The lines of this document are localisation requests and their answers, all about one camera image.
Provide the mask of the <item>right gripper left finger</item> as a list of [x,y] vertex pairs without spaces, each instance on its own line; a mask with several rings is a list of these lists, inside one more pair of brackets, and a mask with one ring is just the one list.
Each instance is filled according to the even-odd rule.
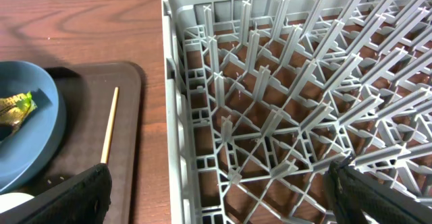
[[2,223],[102,223],[111,205],[112,178],[99,163],[1,213]]

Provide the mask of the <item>green yellow snack wrapper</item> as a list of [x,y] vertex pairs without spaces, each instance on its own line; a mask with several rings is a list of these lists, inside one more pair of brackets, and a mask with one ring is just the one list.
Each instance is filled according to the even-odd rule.
[[31,92],[1,99],[1,125],[11,127],[11,134],[15,134],[36,108]]

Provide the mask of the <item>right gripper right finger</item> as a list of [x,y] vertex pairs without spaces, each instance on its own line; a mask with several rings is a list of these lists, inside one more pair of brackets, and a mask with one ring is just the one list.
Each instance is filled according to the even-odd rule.
[[427,224],[431,209],[349,166],[352,157],[330,162],[323,177],[325,196],[338,223]]

